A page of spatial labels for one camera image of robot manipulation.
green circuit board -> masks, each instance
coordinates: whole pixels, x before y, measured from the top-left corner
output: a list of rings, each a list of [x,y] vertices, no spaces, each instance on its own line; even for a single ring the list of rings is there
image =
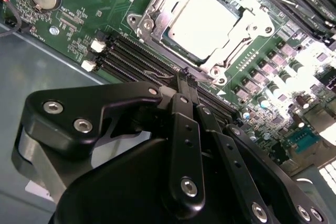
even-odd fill
[[[88,47],[95,38],[97,31],[108,33],[115,30],[133,41],[139,41],[136,34],[129,27],[126,17],[128,13],[142,14],[150,2],[150,0],[62,0],[61,7],[58,10],[41,13],[33,8],[31,0],[11,1],[18,8],[23,21],[32,26],[29,30],[32,36],[77,63],[82,63],[86,59]],[[237,96],[234,90],[237,87],[241,87],[242,82],[246,78],[250,78],[250,73],[258,68],[261,61],[265,59],[269,61],[267,57],[270,54],[277,53],[286,60],[286,65],[276,67],[276,73],[268,76],[269,80],[273,81],[278,73],[286,71],[285,67],[296,60],[295,57],[299,51],[297,50],[298,47],[307,49],[311,47],[312,43],[308,36],[277,7],[270,4],[267,0],[258,1],[269,9],[268,14],[275,26],[274,34],[269,38],[258,37],[248,46],[227,70],[228,82],[225,86],[216,86],[210,83],[201,83],[201,85],[220,99],[229,102],[233,107],[237,109],[248,107],[253,111],[256,117],[251,119],[249,123],[256,130],[259,145],[268,149],[276,141],[282,141],[287,144],[288,136],[297,130],[291,128],[292,120],[284,118],[280,122],[275,121],[281,117],[281,113],[277,107],[272,107],[268,110],[260,108],[257,98],[264,91],[266,85],[260,85],[260,90],[245,101]],[[319,8],[322,13],[326,11],[323,9],[323,6],[319,6]],[[8,11],[4,6],[3,16],[6,17],[7,15]],[[53,26],[59,29],[57,36],[52,35],[49,31]],[[293,51],[292,55],[287,55],[282,50],[284,45]],[[156,54],[166,63],[174,66],[169,59],[153,51],[146,44],[143,44],[143,47]],[[325,51],[324,53],[329,57],[329,60],[323,64],[313,64],[316,69],[336,62],[334,53],[331,51]],[[316,57],[315,51],[311,52],[307,59],[313,60],[314,57]],[[98,74],[110,82],[114,83],[118,81],[115,77],[102,70],[98,71]],[[315,91],[310,92],[309,95],[314,97],[314,103],[319,103],[319,99],[323,99],[324,97],[326,97],[325,103],[334,99],[334,95],[324,87],[319,87]],[[278,133],[284,127],[289,130],[287,135]],[[273,136],[272,141],[263,139],[265,132]]]

white connector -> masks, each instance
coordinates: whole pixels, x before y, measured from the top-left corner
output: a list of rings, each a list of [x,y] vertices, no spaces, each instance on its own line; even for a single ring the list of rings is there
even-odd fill
[[[94,39],[90,47],[96,52],[102,52],[106,47],[106,44],[105,42]]]
[[[81,67],[84,68],[86,71],[91,72],[96,67],[96,65],[97,64],[93,61],[84,60]]]

capacitor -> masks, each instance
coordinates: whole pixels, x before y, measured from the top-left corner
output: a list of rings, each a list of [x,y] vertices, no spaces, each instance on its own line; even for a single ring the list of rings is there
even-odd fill
[[[281,76],[281,79],[284,81],[285,84],[287,85],[291,85],[292,82],[294,81],[294,78],[288,74],[288,73],[285,73]]]
[[[295,100],[303,109],[307,109],[309,107],[308,101],[305,98],[303,98],[301,95],[298,95],[295,98]]]
[[[262,137],[263,137],[263,139],[265,139],[265,140],[270,140],[270,139],[271,139],[271,134],[269,134],[269,133],[264,133]]]
[[[259,97],[257,99],[257,101],[258,101],[260,107],[262,107],[263,109],[267,109],[271,106],[271,103],[269,102],[269,100],[264,96]]]
[[[248,111],[247,108],[242,108],[241,112],[244,120],[250,119],[250,112]]]
[[[257,138],[256,138],[256,133],[254,131],[249,131],[247,132],[248,137],[253,141],[256,142]]]
[[[282,94],[281,94],[281,91],[280,91],[280,88],[279,88],[277,85],[275,85],[275,84],[271,85],[271,86],[269,87],[269,90],[272,92],[272,94],[273,94],[276,98],[278,98],[279,96],[282,95]]]
[[[305,67],[304,65],[302,65],[301,63],[299,62],[296,62],[292,65],[292,69],[296,72],[296,73],[305,73]]]
[[[303,120],[301,119],[301,117],[298,115],[298,114],[294,114],[293,116],[292,116],[292,119],[293,119],[293,121],[296,123],[296,125],[299,127],[299,128],[302,128],[302,127],[304,127],[304,122],[303,122]]]

motherboard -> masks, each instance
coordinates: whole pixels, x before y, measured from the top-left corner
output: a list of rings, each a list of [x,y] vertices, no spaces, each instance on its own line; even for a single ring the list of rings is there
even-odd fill
[[[336,0],[10,1],[21,32],[112,83],[187,69],[218,120],[289,174],[336,152]]]

screw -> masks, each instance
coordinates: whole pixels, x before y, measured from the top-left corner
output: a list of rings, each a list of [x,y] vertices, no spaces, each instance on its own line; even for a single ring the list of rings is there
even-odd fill
[[[267,214],[258,203],[253,202],[252,212],[262,223],[267,222]]]
[[[151,93],[151,94],[158,94],[157,91],[155,89],[152,89],[152,88],[149,88],[148,91]]]
[[[63,106],[59,102],[49,101],[43,104],[43,109],[49,114],[59,114],[63,111]]]
[[[143,27],[146,30],[151,30],[153,28],[153,25],[152,25],[152,23],[149,20],[145,20],[145,22],[143,23]]]
[[[75,129],[81,133],[89,133],[92,131],[92,124],[86,119],[77,119],[73,124]]]
[[[197,187],[194,182],[188,178],[184,178],[181,181],[182,191],[189,197],[195,197],[197,195]]]
[[[298,210],[303,219],[305,219],[306,221],[310,221],[310,216],[303,207],[298,206]]]
[[[188,100],[187,100],[186,97],[181,97],[180,99],[181,99],[182,102],[184,102],[184,103],[188,103]]]
[[[59,35],[59,29],[56,26],[51,26],[49,28],[49,32],[51,35],[54,35],[54,36]]]
[[[267,34],[270,34],[272,32],[272,28],[271,27],[266,27],[265,32]]]
[[[319,221],[323,221],[322,216],[317,212],[314,208],[310,208],[311,213],[317,218]]]
[[[231,129],[232,129],[233,133],[235,133],[237,136],[240,135],[239,129],[236,129],[236,128],[233,128],[233,127]]]
[[[203,111],[205,112],[205,114],[208,114],[208,115],[211,114],[211,112],[210,112],[210,110],[208,108],[203,108]]]
[[[132,24],[135,24],[135,21],[136,21],[136,19],[135,19],[134,17],[130,17],[130,22],[131,22]]]

